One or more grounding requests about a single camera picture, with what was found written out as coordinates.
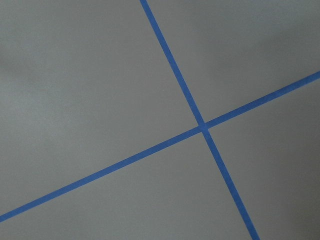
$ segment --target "floor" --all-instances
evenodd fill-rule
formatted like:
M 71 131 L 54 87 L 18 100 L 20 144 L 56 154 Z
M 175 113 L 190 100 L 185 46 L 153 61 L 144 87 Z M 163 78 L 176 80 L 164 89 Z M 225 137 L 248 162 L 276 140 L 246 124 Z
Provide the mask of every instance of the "floor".
M 141 3 L 0 2 L 1 239 L 318 240 L 320 2 L 147 1 L 249 220 Z

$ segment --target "gray floor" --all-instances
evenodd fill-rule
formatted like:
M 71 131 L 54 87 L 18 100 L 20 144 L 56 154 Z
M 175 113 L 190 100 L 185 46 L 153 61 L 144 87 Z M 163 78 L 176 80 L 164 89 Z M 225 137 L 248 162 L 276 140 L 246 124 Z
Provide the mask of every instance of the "gray floor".
M 149 0 L 209 121 L 320 71 L 319 1 Z M 0 215 L 197 126 L 138 0 L 0 2 Z M 261 239 L 318 240 L 320 81 L 210 130 Z M 200 134 L 4 240 L 249 240 Z

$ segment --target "blue stripe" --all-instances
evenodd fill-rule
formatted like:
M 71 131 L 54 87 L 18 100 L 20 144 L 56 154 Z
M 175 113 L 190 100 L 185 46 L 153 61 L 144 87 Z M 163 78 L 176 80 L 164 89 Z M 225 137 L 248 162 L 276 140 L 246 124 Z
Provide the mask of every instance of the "blue stripe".
M 133 164 L 147 156 L 150 156 L 151 154 L 154 154 L 162 149 L 165 149 L 167 147 L 170 147 L 178 142 L 181 142 L 187 138 L 190 138 L 196 134 L 200 133 L 200 129 L 198 127 L 192 128 L 189 131 L 185 131 L 184 133 L 179 134 L 178 136 L 172 137 L 169 140 L 163 141 L 153 147 L 150 147 L 144 151 L 141 151 L 137 153 L 136 155 L 130 156 L 122 161 L 119 161 L 111 166 L 108 166 L 98 172 L 95 172 L 89 176 L 86 176 L 78 181 L 75 181 L 67 186 L 64 186 L 58 190 L 55 190 L 47 195 L 44 195 L 36 200 L 33 200 L 23 206 L 20 206 L 14 210 L 11 210 L 3 215 L 0 216 L 0 222 L 3 222 L 7 219 L 10 219 L 18 214 L 21 214 L 29 209 L 32 209 L 38 205 L 41 205 L 45 202 L 48 202 L 54 198 L 57 198 L 65 193 L 68 193 L 74 189 L 77 189 L 85 184 L 88 184 L 94 180 L 97 180 L 107 174 L 110 174 L 116 170 L 119 170 L 125 166 L 128 166 L 130 164 Z
M 241 217 L 242 217 L 242 219 L 244 221 L 244 224 L 246 225 L 246 228 L 249 231 L 249 234 L 250 234 L 251 238 L 253 240 L 259 240 L 260 238 L 258 236 L 258 233 L 257 233 L 256 229 L 255 229 L 255 226 L 254 226 L 254 224 L 252 223 L 252 221 L 250 219 L 248 211 L 246 210 L 246 207 L 245 207 L 244 203 L 241 200 L 241 197 L 240 197 L 240 195 L 239 195 L 239 193 L 237 191 L 237 188 L 236 188 L 235 184 L 233 183 L 233 181 L 232 181 L 232 179 L 230 177 L 230 174 L 229 174 L 229 172 L 227 170 L 227 167 L 224 164 L 224 162 L 223 162 L 223 160 L 222 160 L 222 158 L 220 156 L 220 153 L 219 153 L 219 151 L 218 151 L 218 149 L 217 149 L 217 147 L 215 145 L 215 142 L 214 142 L 214 140 L 212 139 L 212 137 L 211 137 L 211 135 L 209 133 L 208 127 L 205 124 L 205 122 L 204 122 L 204 120 L 203 120 L 203 118 L 202 118 L 202 116 L 200 114 L 200 111 L 199 111 L 199 109 L 198 109 L 198 107 L 197 107 L 197 105 L 195 103 L 195 100 L 192 97 L 192 95 L 191 95 L 191 93 L 190 93 L 190 91 L 188 89 L 188 86 L 187 86 L 187 84 L 186 84 L 186 82 L 185 82 L 185 80 L 184 80 L 184 78 L 183 78 L 178 66 L 177 66 L 177 63 L 176 63 L 176 61 L 175 61 L 175 59 L 174 59 L 174 57 L 173 57 L 173 55 L 172 55 L 172 53 L 171 53 L 171 51 L 169 49 L 168 44 L 166 43 L 166 40 L 165 40 L 165 38 L 164 38 L 164 36 L 163 36 L 163 34 L 162 34 L 158 24 L 157 24 L 157 21 L 156 21 L 154 15 L 153 15 L 148 3 L 147 3 L 147 1 L 146 0 L 140 0 L 140 2 L 141 2 L 141 5 L 142 5 L 142 7 L 144 9 L 144 12 L 145 12 L 147 18 L 149 19 L 149 22 L 150 22 L 150 24 L 151 24 L 151 26 L 153 28 L 153 31 L 154 31 L 156 37 L 158 38 L 158 41 L 159 41 L 159 43 L 160 43 L 160 45 L 162 47 L 162 50 L 163 50 L 163 52 L 164 52 L 164 54 L 165 54 L 165 56 L 166 56 L 166 58 L 167 58 L 167 60 L 168 60 L 168 62 L 170 64 L 170 66 L 172 68 L 172 71 L 174 72 L 174 75 L 175 75 L 175 77 L 176 77 L 176 79 L 177 79 L 177 81 L 178 81 L 178 83 L 179 83 L 179 85 L 181 87 L 181 90 L 182 90 L 182 92 L 183 92 L 183 94 L 185 96 L 185 99 L 187 100 L 187 102 L 188 102 L 188 104 L 189 104 L 189 106 L 191 108 L 191 111 L 192 111 L 192 113 L 193 113 L 193 115 L 194 115 L 194 117 L 195 117 L 195 119 L 196 119 L 196 121 L 197 121 L 197 123 L 199 125 L 199 128 L 200 128 L 200 130 L 201 130 L 201 132 L 202 132 L 202 134 L 203 134 L 203 136 L 205 138 L 205 141 L 206 141 L 206 143 L 207 143 L 207 145 L 208 145 L 208 147 L 209 147 L 209 149 L 210 149 L 210 151 L 211 151 L 211 153 L 213 155 L 213 158 L 214 158 L 214 160 L 215 160 L 215 162 L 216 162 L 216 164 L 217 164 L 217 166 L 218 166 L 218 168 L 219 168 L 219 170 L 220 170 L 220 172 L 222 174 L 222 177 L 223 177 L 223 179 L 224 179 L 224 181 L 225 181 L 225 183 L 226 183 L 226 185 L 227 185 L 227 187 L 228 187 L 228 189 L 229 189 L 229 191 L 231 193 L 231 196 L 232 196 L 232 198 L 233 198 L 233 200 L 234 200 L 234 202 L 235 202 L 235 204 L 236 204 L 236 206 L 237 206 L 237 208 L 239 210 L 239 213 L 240 213 L 240 215 L 241 215 Z
M 247 103 L 246 105 L 243 105 L 241 107 L 236 108 L 235 110 L 232 110 L 230 112 L 227 112 L 215 119 L 212 119 L 206 123 L 208 128 L 212 128 L 218 124 L 221 124 L 225 121 L 228 121 L 229 119 L 232 119 L 236 116 L 239 116 L 245 112 L 250 111 L 251 109 L 254 109 L 256 107 L 261 106 L 262 104 L 265 104 L 267 102 L 270 102 L 271 100 L 274 100 L 276 98 L 281 97 L 282 95 L 285 95 L 287 93 L 290 93 L 298 88 L 303 87 L 304 85 L 310 84 L 314 82 L 315 80 L 318 80 L 320 78 L 320 71 L 311 74 L 301 80 L 298 80 L 292 84 L 289 84 L 283 88 L 280 88 L 279 90 L 276 90 L 272 93 L 269 93 L 263 97 L 258 98 L 257 100 L 254 100 L 252 102 Z

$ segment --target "gray surface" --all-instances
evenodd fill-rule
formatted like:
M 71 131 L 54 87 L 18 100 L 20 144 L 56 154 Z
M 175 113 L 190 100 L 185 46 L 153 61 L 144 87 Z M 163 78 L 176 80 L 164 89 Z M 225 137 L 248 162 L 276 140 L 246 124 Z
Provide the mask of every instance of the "gray surface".
M 206 121 L 320 70 L 319 1 L 150 7 Z M 0 1 L 1 214 L 196 126 L 139 1 Z M 261 239 L 319 239 L 320 83 L 211 130 Z M 250 239 L 200 134 L 3 239 Z

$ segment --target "blue tape strip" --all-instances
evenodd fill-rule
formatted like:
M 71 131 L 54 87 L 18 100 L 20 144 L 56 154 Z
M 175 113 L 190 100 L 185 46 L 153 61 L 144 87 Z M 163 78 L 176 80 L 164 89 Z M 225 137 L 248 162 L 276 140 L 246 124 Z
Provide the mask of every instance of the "blue tape strip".
M 20 206 L 14 210 L 11 210 L 3 215 L 0 216 L 0 222 L 3 222 L 7 219 L 10 219 L 18 214 L 21 214 L 29 209 L 32 209 L 40 204 L 43 204 L 45 202 L 48 202 L 54 198 L 57 198 L 61 196 L 62 194 L 68 193 L 74 189 L 77 189 L 85 184 L 88 184 L 94 180 L 97 180 L 107 174 L 110 174 L 116 170 L 119 170 L 125 166 L 128 166 L 130 164 L 133 164 L 147 156 L 150 156 L 151 154 L 154 154 L 162 149 L 165 149 L 167 147 L 170 147 L 176 143 L 179 143 L 187 138 L 190 138 L 196 134 L 200 133 L 200 129 L 198 127 L 192 128 L 189 131 L 185 131 L 184 133 L 179 134 L 178 136 L 172 137 L 169 140 L 163 141 L 153 147 L 150 147 L 144 151 L 141 151 L 133 156 L 130 156 L 122 161 L 119 161 L 111 166 L 108 166 L 98 172 L 95 172 L 89 176 L 86 176 L 78 181 L 75 181 L 67 186 L 64 186 L 58 190 L 55 190 L 47 195 L 44 195 L 36 200 L 33 200 L 23 206 Z
M 311 74 L 301 80 L 298 80 L 292 84 L 289 84 L 283 88 L 280 88 L 279 90 L 276 90 L 272 93 L 269 93 L 263 97 L 258 98 L 257 100 L 254 100 L 252 102 L 247 103 L 246 105 L 243 105 L 241 107 L 238 107 L 235 110 L 232 110 L 230 112 L 227 112 L 215 119 L 212 119 L 206 123 L 208 128 L 212 128 L 218 124 L 221 124 L 225 121 L 228 121 L 229 119 L 232 119 L 236 116 L 239 116 L 245 112 L 250 111 L 251 109 L 254 109 L 256 107 L 261 106 L 262 104 L 265 104 L 267 102 L 270 102 L 271 100 L 274 100 L 276 98 L 281 97 L 282 95 L 285 95 L 287 93 L 290 93 L 298 88 L 303 87 L 304 85 L 310 84 L 314 82 L 315 80 L 318 80 L 320 78 L 320 71 Z
M 212 119 L 209 122 L 207 122 L 207 126 L 209 128 L 212 128 L 212 127 L 214 127 L 214 126 L 216 126 L 218 124 L 221 124 L 221 123 L 223 123 L 223 122 L 225 122 L 225 121 L 227 121 L 229 119 L 232 119 L 232 118 L 234 118 L 234 117 L 236 117 L 238 115 L 241 115 L 241 114 L 243 114 L 243 113 L 245 113 L 245 112 L 247 112 L 247 111 L 249 111 L 249 110 L 251 110 L 253 108 L 256 108 L 256 107 L 258 107 L 258 106 L 260 106 L 262 104 L 265 104 L 265 103 L 267 103 L 267 102 L 269 102 L 269 101 L 271 101 L 271 100 L 273 100 L 275 98 L 281 97 L 284 94 L 287 94 L 287 93 L 289 93 L 289 92 L 291 92 L 293 90 L 296 90 L 296 89 L 298 89 L 300 87 L 303 87 L 304 85 L 312 83 L 313 81 L 318 80 L 318 79 L 320 79 L 320 71 L 316 72 L 316 73 L 314 73 L 314 74 L 312 74 L 310 76 L 307 76 L 307 77 L 305 77 L 305 78 L 303 78 L 303 79 L 301 79 L 299 81 L 296 81 L 296 82 L 294 82 L 294 83 L 292 83 L 292 84 L 290 84 L 288 86 L 285 86 L 285 87 L 283 87 L 283 88 L 281 88 L 281 89 L 279 89 L 279 90 L 277 90 L 275 92 L 272 92 L 272 93 L 270 93 L 270 94 L 268 94 L 268 95 L 266 95 L 264 97 L 261 97 L 261 98 L 255 100 L 255 101 L 253 101 L 253 102 L 250 102 L 250 103 L 248 103 L 246 105 L 243 105 L 243 106 L 241 106 L 241 107 L 239 107 L 239 108 L 237 108 L 237 109 L 235 109 L 233 111 L 230 111 L 230 112 L 228 112 L 228 113 L 226 113 L 224 115 L 221 115 L 221 116 L 219 116 L 219 117 L 217 117 L 215 119 Z M 51 192 L 51 193 L 49 193 L 49 194 L 47 194 L 45 196 L 42 196 L 42 197 L 40 197 L 40 198 L 38 198 L 38 199 L 36 199 L 34 201 L 31 201 L 31 202 L 29 202 L 29 203 L 27 203 L 27 204 L 25 204 L 23 206 L 20 206 L 20 207 L 14 209 L 14 210 L 11 210 L 11 211 L 9 211 L 9 212 L 7 212 L 7 213 L 5 213 L 5 214 L 0 216 L 0 222 L 3 222 L 5 220 L 10 219 L 10 218 L 12 218 L 12 217 L 14 217 L 14 216 L 16 216 L 18 214 L 21 214 L 21 213 L 23 213 L 23 212 L 25 212 L 25 211 L 27 211 L 29 209 L 32 209 L 32 208 L 34 208 L 34 207 L 36 207 L 38 205 L 41 205 L 41 204 L 43 204 L 45 202 L 48 202 L 49 200 L 57 198 L 57 197 L 61 196 L 62 194 L 68 193 L 68 192 L 70 192 L 70 191 L 72 191 L 72 190 L 74 190 L 76 188 L 79 188 L 80 186 L 83 186 L 83 185 L 85 185 L 87 183 L 90 183 L 90 182 L 92 182 L 92 181 L 94 181 L 94 180 L 96 180 L 98 178 L 101 178 L 101 177 L 103 177 L 103 176 L 105 176 L 105 175 L 107 175 L 109 173 L 112 173 L 112 172 L 114 172 L 114 171 L 116 171 L 118 169 L 121 169 L 121 168 L 123 168 L 125 166 L 128 166 L 128 165 L 130 165 L 132 163 L 135 163 L 140 159 L 143 159 L 143 158 L 145 158 L 147 156 L 150 156 L 151 154 L 154 154 L 156 152 L 159 152 L 162 149 L 170 147 L 170 146 L 172 146 L 172 145 L 174 145 L 174 144 L 176 144 L 178 142 L 181 142 L 181 141 L 183 141 L 183 140 L 185 140 L 187 138 L 190 138 L 190 137 L 192 137 L 192 136 L 194 136 L 194 135 L 196 135 L 196 134 L 198 134 L 200 132 L 201 132 L 200 128 L 199 127 L 195 127 L 195 128 L 193 128 L 193 129 L 191 129 L 189 131 L 181 133 L 180 135 L 177 135 L 177 136 L 175 136 L 173 138 L 170 138 L 169 140 L 166 140 L 166 141 L 164 141 L 162 143 L 159 143 L 159 144 L 157 144 L 157 145 L 155 145 L 155 146 L 153 146 L 151 148 L 148 148 L 148 149 L 146 149 L 146 150 L 144 150 L 144 151 L 142 151 L 140 153 L 137 153 L 136 155 L 128 157 L 125 160 L 122 160 L 122 161 L 120 161 L 118 163 L 115 163 L 114 165 L 111 165 L 111 166 L 106 167 L 106 168 L 104 168 L 104 169 L 102 169 L 102 170 L 100 170 L 100 171 L 98 171 L 96 173 L 93 173 L 90 176 L 84 177 L 84 178 L 82 178 L 82 179 L 80 179 L 78 181 L 75 181 L 74 183 L 71 183 L 71 184 L 69 184 L 69 185 L 67 185 L 65 187 L 62 187 L 62 188 L 60 188 L 60 189 L 58 189 L 56 191 L 53 191 L 53 192 Z
M 236 206 L 237 206 L 237 208 L 239 210 L 239 213 L 240 213 L 240 215 L 241 215 L 241 217 L 242 217 L 242 219 L 244 221 L 244 224 L 246 225 L 246 228 L 249 231 L 249 234 L 250 234 L 251 238 L 253 240 L 259 240 L 260 238 L 258 236 L 258 233 L 257 233 L 257 231 L 255 229 L 254 224 L 252 223 L 252 221 L 250 219 L 248 211 L 246 210 L 246 207 L 245 207 L 244 203 L 241 200 L 241 197 L 240 197 L 240 195 L 239 195 L 239 193 L 237 191 L 237 188 L 236 188 L 235 184 L 233 183 L 233 181 L 231 179 L 231 176 L 230 176 L 230 174 L 229 174 L 229 172 L 227 170 L 227 167 L 224 164 L 224 162 L 223 162 L 223 160 L 222 160 L 222 158 L 220 156 L 220 153 L 219 153 L 219 151 L 217 149 L 217 146 L 215 145 L 215 142 L 214 142 L 213 138 L 210 135 L 209 129 L 208 129 L 207 125 L 205 124 L 205 122 L 204 122 L 204 120 L 203 120 L 203 118 L 201 116 L 201 113 L 200 113 L 200 111 L 199 111 L 199 109 L 198 109 L 198 107 L 197 107 L 197 105 L 195 103 L 195 100 L 194 100 L 194 98 L 192 97 L 192 95 L 191 95 L 191 93 L 189 91 L 189 88 L 188 88 L 188 86 L 187 86 L 187 84 L 186 84 L 186 82 L 185 82 L 185 80 L 184 80 L 184 78 L 183 78 L 178 66 L 177 66 L 177 63 L 176 63 L 176 61 L 175 61 L 175 59 L 174 59 L 174 57 L 173 57 L 173 55 L 172 55 L 172 53 L 171 53 L 171 51 L 169 49 L 169 46 L 168 46 L 168 44 L 167 44 L 167 42 L 166 42 L 166 40 L 165 40 L 165 38 L 164 38 L 159 26 L 157 24 L 157 21 L 156 21 L 154 15 L 153 15 L 148 3 L 147 3 L 147 1 L 146 0 L 140 0 L 140 3 L 141 3 L 141 5 L 142 5 L 142 7 L 144 9 L 144 12 L 145 12 L 145 14 L 146 14 L 146 16 L 147 16 L 152 28 L 153 28 L 153 31 L 154 31 L 155 35 L 156 35 L 156 37 L 157 37 L 157 39 L 158 39 L 158 41 L 159 41 L 159 43 L 160 43 L 160 45 L 162 47 L 162 50 L 163 50 L 163 52 L 164 52 L 164 54 L 165 54 L 165 56 L 166 56 L 166 58 L 167 58 L 167 60 L 168 60 L 168 62 L 170 64 L 170 66 L 172 68 L 172 71 L 173 71 L 173 73 L 174 73 L 174 75 L 175 75 L 175 77 L 176 77 L 176 79 L 177 79 L 177 81 L 178 81 L 178 83 L 179 83 L 179 85 L 181 87 L 181 90 L 182 90 L 182 92 L 183 92 L 183 94 L 185 96 L 185 99 L 187 100 L 187 102 L 188 102 L 188 104 L 189 104 L 189 106 L 191 108 L 191 111 L 192 111 L 192 113 L 193 113 L 193 115 L 194 115 L 194 117 L 195 117 L 195 119 L 196 119 L 196 121 L 197 121 L 197 123 L 199 125 L 199 128 L 200 128 L 200 130 L 201 130 L 201 132 L 202 132 L 202 134 L 203 134 L 203 136 L 205 138 L 205 141 L 206 141 L 206 143 L 207 143 L 207 145 L 208 145 L 208 147 L 209 147 L 209 149 L 210 149 L 210 151 L 211 151 L 211 153 L 213 155 L 213 158 L 214 158 L 214 160 L 215 160 L 215 162 L 216 162 L 216 164 L 217 164 L 217 166 L 218 166 L 218 168 L 219 168 L 219 170 L 220 170 L 220 172 L 222 174 L 222 177 L 223 177 L 223 179 L 224 179 L 224 181 L 225 181 L 225 183 L 226 183 L 226 185 L 227 185 L 227 187 L 228 187 L 228 189 L 229 189 L 229 191 L 231 193 L 231 196 L 232 196 L 232 198 L 233 198 L 233 200 L 234 200 L 234 202 L 235 202 L 235 204 L 236 204 Z

